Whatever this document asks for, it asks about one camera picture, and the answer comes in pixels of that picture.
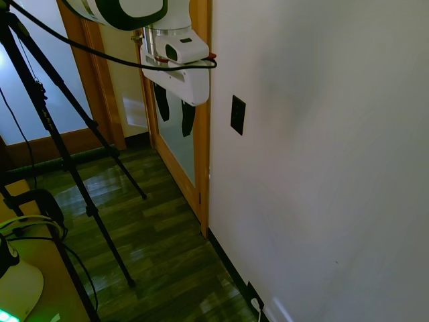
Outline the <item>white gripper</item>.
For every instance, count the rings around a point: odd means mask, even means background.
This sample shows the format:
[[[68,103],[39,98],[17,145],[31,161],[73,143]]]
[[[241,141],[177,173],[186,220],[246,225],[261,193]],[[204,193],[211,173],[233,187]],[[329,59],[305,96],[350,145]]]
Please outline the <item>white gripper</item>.
[[[173,61],[161,63],[150,56],[144,46],[140,47],[141,63],[155,67],[156,70],[143,69],[146,78],[153,81],[158,110],[163,121],[170,119],[167,91],[179,97],[182,107],[182,135],[191,134],[196,107],[208,101],[210,95],[209,67],[212,64],[199,60],[190,64],[178,64]]]

